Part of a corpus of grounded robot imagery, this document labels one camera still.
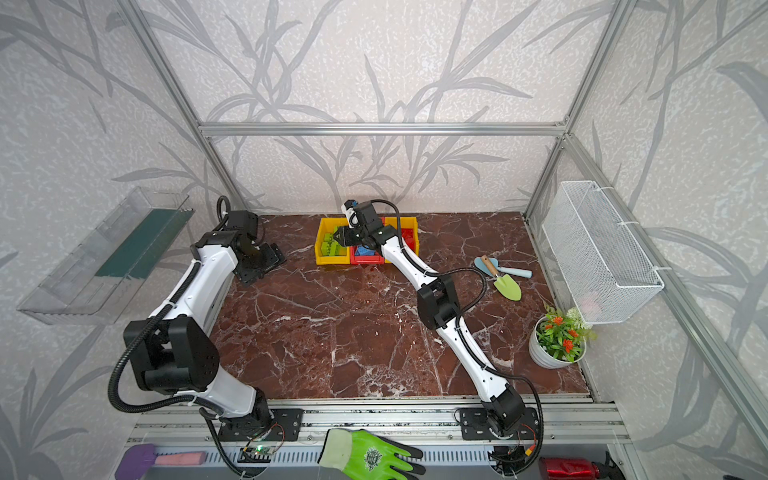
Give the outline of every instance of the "purple spatula head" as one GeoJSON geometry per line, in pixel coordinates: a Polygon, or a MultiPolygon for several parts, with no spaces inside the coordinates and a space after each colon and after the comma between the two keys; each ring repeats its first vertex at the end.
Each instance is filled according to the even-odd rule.
{"type": "Polygon", "coordinates": [[[139,480],[154,465],[154,444],[144,443],[130,447],[120,460],[114,480],[139,480]]]}

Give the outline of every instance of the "logo on glove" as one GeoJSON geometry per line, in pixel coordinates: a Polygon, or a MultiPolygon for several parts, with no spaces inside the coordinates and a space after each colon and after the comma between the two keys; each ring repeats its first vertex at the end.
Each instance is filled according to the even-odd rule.
{"type": "Polygon", "coordinates": [[[366,452],[366,466],[368,467],[368,471],[372,472],[374,468],[378,467],[381,459],[382,454],[379,450],[376,450],[373,447],[369,448],[368,452],[366,452]]]}

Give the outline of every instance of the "white flower pot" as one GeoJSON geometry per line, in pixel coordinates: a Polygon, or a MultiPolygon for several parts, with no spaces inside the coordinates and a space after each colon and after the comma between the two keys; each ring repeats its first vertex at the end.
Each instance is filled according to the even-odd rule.
{"type": "MultiPolygon", "coordinates": [[[[531,339],[528,341],[528,351],[531,354],[531,358],[534,362],[536,362],[537,365],[543,366],[546,369],[561,369],[564,366],[571,365],[571,362],[564,362],[563,360],[554,358],[552,355],[547,353],[546,350],[544,350],[543,346],[538,344],[536,329],[538,328],[539,323],[544,322],[546,319],[546,316],[540,318],[539,321],[536,322],[536,325],[534,325],[533,332],[531,332],[531,339]]],[[[579,356],[573,363],[583,359],[584,355],[586,355],[587,345],[583,344],[582,347],[584,348],[584,351],[581,353],[581,356],[579,356]]]]}

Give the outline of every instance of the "brown marble surface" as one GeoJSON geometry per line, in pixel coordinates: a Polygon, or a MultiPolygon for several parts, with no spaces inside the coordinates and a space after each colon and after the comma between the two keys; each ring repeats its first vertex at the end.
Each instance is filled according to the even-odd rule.
{"type": "MultiPolygon", "coordinates": [[[[502,266],[534,272],[532,279],[515,277],[521,301],[491,286],[465,315],[489,359],[527,376],[540,393],[587,392],[577,366],[542,369],[528,353],[531,329],[551,296],[521,215],[416,216],[419,255],[438,271],[487,254],[502,266]]],[[[393,265],[317,266],[320,216],[261,219],[267,241],[280,246],[287,262],[250,287],[233,282],[211,333],[227,371],[271,399],[477,394],[453,351],[422,325],[415,291],[393,265]]],[[[472,273],[454,278],[463,305],[479,281],[472,273]]]]}

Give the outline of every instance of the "light blue handle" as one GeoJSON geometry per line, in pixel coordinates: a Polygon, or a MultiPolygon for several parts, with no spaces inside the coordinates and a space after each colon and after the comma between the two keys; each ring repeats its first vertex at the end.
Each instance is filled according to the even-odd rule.
{"type": "MultiPolygon", "coordinates": [[[[531,278],[531,271],[530,270],[521,270],[519,268],[505,268],[503,266],[498,265],[498,260],[495,258],[488,258],[488,260],[493,263],[493,266],[496,267],[496,270],[502,273],[509,273],[510,275],[515,276],[522,276],[524,278],[531,278]]],[[[478,267],[480,270],[482,270],[486,275],[491,275],[491,271],[488,270],[488,267],[485,266],[485,264],[482,262],[482,259],[480,257],[475,257],[475,266],[478,267]]]]}

